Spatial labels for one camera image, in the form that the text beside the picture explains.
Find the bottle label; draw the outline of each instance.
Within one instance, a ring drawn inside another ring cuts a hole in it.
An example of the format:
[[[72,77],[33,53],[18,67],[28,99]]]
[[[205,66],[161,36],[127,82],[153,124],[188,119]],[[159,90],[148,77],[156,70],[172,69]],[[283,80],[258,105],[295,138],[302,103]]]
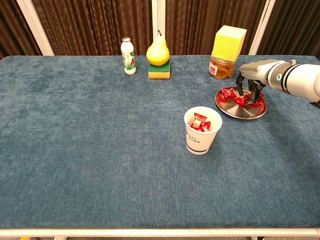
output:
[[[218,67],[216,65],[213,65],[211,61],[209,63],[209,72],[213,75],[217,75],[218,72]]]
[[[132,70],[136,67],[135,52],[123,52],[122,59],[125,69]]]

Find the yellow sponge block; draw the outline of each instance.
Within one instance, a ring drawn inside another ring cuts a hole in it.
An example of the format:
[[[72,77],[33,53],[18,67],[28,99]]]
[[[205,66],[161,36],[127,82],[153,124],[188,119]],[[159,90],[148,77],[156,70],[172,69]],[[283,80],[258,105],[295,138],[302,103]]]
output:
[[[235,62],[246,36],[246,29],[224,25],[215,34],[212,56]]]

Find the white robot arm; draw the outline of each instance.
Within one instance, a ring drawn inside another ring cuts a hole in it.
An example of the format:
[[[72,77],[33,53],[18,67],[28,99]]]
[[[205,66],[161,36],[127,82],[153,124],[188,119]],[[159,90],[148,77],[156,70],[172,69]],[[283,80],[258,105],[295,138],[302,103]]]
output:
[[[320,65],[268,59],[244,64],[240,66],[239,72],[236,79],[238,92],[243,95],[242,81],[247,78],[251,102],[255,102],[262,88],[268,85],[289,95],[307,99],[320,108]]]

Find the pear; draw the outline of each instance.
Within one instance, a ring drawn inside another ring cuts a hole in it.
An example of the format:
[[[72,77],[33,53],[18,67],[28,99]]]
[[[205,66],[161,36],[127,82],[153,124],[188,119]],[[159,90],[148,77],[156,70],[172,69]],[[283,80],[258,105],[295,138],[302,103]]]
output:
[[[162,66],[169,60],[170,53],[165,37],[161,35],[159,30],[158,32],[160,33],[160,36],[156,36],[155,40],[146,51],[146,58],[150,64]]]

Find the paper cup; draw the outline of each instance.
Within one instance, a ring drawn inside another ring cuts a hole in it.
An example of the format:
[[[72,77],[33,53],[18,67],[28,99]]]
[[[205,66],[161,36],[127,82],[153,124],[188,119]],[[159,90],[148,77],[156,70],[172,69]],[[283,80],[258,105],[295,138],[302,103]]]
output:
[[[207,119],[205,122],[211,122],[209,131],[196,131],[190,127],[195,119],[195,113],[206,116]],[[184,114],[184,123],[186,130],[186,148],[193,154],[201,155],[208,152],[218,130],[222,126],[222,118],[219,113],[209,107],[196,106],[186,111]]]

